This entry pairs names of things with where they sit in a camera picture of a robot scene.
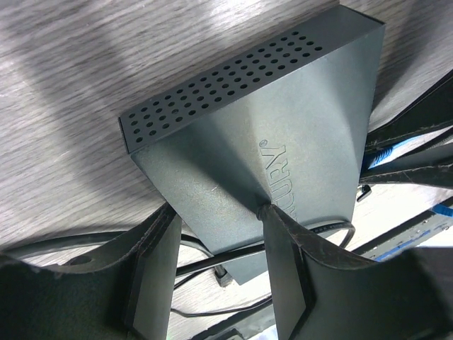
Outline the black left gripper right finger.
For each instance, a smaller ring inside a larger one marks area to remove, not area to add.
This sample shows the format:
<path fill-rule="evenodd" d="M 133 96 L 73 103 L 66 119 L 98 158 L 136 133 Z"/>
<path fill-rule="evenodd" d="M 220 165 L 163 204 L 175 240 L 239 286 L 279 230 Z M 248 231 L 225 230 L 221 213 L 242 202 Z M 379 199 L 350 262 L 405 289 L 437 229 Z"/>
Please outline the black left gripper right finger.
<path fill-rule="evenodd" d="M 280 339 L 451 339 L 452 250 L 416 247 L 377 262 L 258 211 Z"/>

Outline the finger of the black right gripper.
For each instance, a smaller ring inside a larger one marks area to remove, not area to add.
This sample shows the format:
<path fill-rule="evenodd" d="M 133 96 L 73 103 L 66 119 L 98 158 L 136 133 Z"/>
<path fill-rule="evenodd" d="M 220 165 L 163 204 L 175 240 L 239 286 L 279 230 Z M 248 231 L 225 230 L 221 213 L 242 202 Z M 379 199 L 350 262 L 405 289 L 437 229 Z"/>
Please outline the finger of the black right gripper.
<path fill-rule="evenodd" d="M 365 149 L 374 151 L 452 125 L 452 72 L 444 75 L 412 104 L 368 133 Z"/>
<path fill-rule="evenodd" d="M 452 187 L 452 143 L 400 157 L 361 173 L 359 184 Z"/>

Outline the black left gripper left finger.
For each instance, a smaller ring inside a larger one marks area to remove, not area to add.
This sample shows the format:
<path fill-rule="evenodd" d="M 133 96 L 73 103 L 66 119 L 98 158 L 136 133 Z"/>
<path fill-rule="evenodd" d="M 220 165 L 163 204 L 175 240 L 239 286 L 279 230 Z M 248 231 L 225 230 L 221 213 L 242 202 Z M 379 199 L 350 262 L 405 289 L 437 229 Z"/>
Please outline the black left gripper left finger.
<path fill-rule="evenodd" d="M 165 339 L 181 218 L 161 206 L 65 264 L 1 256 L 2 339 Z"/>

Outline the black network switch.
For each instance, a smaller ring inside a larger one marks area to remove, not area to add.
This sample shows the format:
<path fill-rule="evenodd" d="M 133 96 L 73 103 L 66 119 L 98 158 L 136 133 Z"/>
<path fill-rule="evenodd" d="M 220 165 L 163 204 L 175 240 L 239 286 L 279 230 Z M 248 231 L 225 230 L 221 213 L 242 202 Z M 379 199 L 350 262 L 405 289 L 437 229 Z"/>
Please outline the black network switch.
<path fill-rule="evenodd" d="M 349 221 L 384 32 L 330 8 L 126 110 L 127 153 L 213 254 L 261 242 L 266 203 Z"/>

